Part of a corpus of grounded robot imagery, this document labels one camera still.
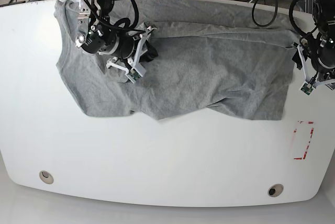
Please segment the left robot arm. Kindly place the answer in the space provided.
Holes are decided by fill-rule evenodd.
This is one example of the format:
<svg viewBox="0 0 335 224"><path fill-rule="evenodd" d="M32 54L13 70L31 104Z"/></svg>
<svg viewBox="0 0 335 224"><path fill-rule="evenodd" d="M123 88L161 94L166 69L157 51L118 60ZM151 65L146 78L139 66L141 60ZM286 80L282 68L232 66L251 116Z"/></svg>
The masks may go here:
<svg viewBox="0 0 335 224"><path fill-rule="evenodd" d="M293 56L305 76L300 90L307 95L322 85L334 90L334 0L311 0L315 29L310 32L303 32L295 24L293 9L298 1L301 0L293 0L290 5L289 20L301 36Z"/></svg>

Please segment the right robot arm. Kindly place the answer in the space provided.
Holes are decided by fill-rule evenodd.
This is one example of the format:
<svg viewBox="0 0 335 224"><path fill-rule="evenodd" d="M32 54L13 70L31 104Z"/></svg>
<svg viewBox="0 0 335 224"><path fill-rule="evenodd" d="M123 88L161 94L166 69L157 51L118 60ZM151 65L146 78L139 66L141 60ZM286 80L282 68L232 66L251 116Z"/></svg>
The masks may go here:
<svg viewBox="0 0 335 224"><path fill-rule="evenodd" d="M149 43L155 27L143 24L140 29L137 28L139 10L135 0L130 0L134 19L121 18L111 24L109 15L115 1L80 0L75 44L86 53L107 56L108 69L124 71L125 76L135 83L146 73L141 63L150 62L158 56Z"/></svg>

